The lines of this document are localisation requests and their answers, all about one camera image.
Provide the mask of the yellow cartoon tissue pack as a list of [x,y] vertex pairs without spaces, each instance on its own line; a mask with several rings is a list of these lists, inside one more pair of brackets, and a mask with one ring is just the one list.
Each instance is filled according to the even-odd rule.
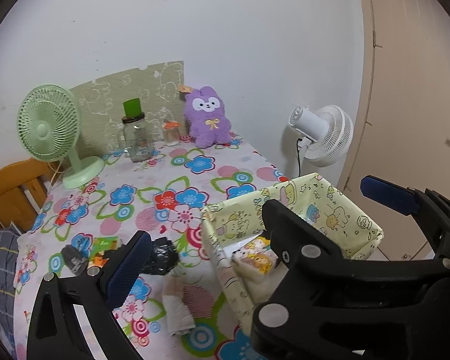
[[232,253],[234,269],[255,283],[263,282],[279,265],[278,256],[271,248],[271,240],[256,236]]

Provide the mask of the beige and grey sock roll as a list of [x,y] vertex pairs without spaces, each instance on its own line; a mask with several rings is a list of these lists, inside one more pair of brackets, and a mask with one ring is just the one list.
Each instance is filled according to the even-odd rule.
[[171,336],[183,336],[196,327],[194,318],[184,303],[184,283],[179,277],[167,275],[163,280],[162,304],[166,311],[166,326]]

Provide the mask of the green cartoon tissue pack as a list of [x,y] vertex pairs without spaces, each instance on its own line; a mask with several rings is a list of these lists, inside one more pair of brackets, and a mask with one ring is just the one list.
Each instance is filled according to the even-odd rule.
[[109,260],[105,254],[114,251],[121,245],[121,241],[117,236],[97,237],[91,245],[91,253],[88,258],[88,268],[102,268]]

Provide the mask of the black plastic bag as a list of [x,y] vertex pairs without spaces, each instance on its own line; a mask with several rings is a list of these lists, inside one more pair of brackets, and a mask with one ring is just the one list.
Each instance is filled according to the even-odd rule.
[[166,237],[153,241],[153,251],[142,273],[146,275],[167,275],[179,263],[179,254],[172,241]]

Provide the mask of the dark grey rolled socks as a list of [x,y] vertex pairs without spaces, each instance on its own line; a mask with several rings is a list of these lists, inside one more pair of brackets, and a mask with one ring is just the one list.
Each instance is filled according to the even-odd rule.
[[61,249],[65,265],[74,275],[81,275],[88,266],[88,259],[83,256],[71,244],[67,244]]

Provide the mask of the floral tablecloth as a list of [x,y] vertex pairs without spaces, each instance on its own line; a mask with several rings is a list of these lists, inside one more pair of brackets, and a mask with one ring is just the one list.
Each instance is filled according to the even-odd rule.
[[196,327],[171,336],[162,304],[162,278],[141,275],[113,315],[144,359],[255,359],[201,244],[200,211],[212,203],[284,181],[284,174],[240,136],[200,150],[189,138],[157,144],[134,163],[122,151],[104,156],[101,174],[77,189],[55,186],[30,231],[19,239],[13,334],[26,357],[35,296],[45,274],[68,276],[61,250],[90,257],[97,237],[127,242],[135,232],[171,240],[179,255],[173,275],[184,281],[184,303]]

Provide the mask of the beige door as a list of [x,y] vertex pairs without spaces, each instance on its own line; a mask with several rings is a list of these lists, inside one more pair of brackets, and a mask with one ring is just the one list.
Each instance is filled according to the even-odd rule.
[[377,253],[429,258],[412,218],[362,196],[372,175],[450,199],[450,16],[437,0],[362,0],[362,88],[339,186],[384,230]]

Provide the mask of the yellow cartoon fabric bin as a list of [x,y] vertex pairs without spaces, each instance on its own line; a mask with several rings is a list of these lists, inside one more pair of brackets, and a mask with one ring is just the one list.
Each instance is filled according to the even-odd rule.
[[247,280],[232,264],[232,253],[256,236],[265,236],[263,206],[275,199],[340,247],[345,258],[365,260],[384,232],[364,211],[318,173],[274,184],[201,211],[202,244],[226,300],[244,334],[249,335],[255,306],[266,301],[287,273],[280,261],[261,283]]

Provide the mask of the white floor fan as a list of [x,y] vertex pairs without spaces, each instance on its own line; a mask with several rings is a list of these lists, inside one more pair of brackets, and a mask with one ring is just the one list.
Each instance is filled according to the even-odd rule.
[[298,158],[315,167],[335,164],[348,152],[353,140],[353,121],[336,105],[317,111],[297,106],[289,116],[289,127],[299,135]]

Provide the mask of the glass mason jar mug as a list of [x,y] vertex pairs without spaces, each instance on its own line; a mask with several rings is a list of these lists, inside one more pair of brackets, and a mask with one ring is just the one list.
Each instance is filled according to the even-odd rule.
[[150,141],[145,113],[135,117],[123,117],[122,129],[118,131],[118,144],[129,154],[134,163],[149,160],[153,155],[152,141]]

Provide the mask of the cotton swab container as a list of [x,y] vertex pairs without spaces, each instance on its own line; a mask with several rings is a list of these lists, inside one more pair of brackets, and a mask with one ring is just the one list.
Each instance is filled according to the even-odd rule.
[[176,146],[180,143],[180,123],[164,119],[162,122],[163,141],[167,146]]

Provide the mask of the green cup on jar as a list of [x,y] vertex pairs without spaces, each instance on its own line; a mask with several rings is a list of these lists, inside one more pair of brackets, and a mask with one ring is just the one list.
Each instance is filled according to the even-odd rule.
[[133,98],[123,103],[125,117],[128,119],[142,116],[143,112],[139,98]]

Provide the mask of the purple plush bunny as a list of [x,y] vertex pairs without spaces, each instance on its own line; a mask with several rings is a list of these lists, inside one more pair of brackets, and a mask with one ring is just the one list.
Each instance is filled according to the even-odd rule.
[[184,97],[184,117],[196,147],[204,149],[215,144],[228,144],[232,139],[232,124],[225,116],[224,102],[216,91],[204,86],[195,88]]

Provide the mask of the green desk fan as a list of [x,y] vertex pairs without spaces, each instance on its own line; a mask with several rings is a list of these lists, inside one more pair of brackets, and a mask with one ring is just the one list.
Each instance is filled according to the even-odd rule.
[[42,162],[69,160],[62,178],[66,189],[87,184],[105,167],[100,157],[78,155],[80,127],[80,105],[71,91],[58,85],[33,88],[18,108],[17,135],[23,148]]

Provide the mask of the green patterned mat board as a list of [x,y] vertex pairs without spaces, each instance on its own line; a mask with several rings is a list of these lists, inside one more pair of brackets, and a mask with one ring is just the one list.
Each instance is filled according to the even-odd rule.
[[70,91],[81,107],[79,155],[102,156],[120,148],[117,132],[125,116],[123,103],[137,98],[145,113],[145,125],[152,141],[162,139],[162,122],[180,123],[186,131],[184,100],[179,86],[184,84],[184,63],[157,63],[103,76],[75,86]]

